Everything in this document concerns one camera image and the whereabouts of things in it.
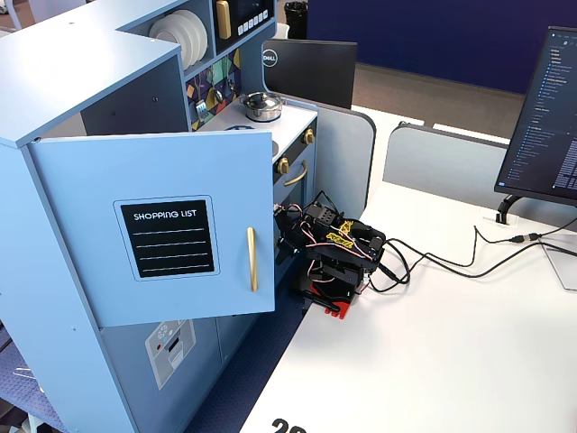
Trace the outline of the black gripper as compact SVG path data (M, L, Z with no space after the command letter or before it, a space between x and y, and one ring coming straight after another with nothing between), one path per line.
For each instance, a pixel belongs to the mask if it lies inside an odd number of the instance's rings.
M299 205L275 206L275 222L279 229L278 255L304 254L309 238L304 234L304 211Z

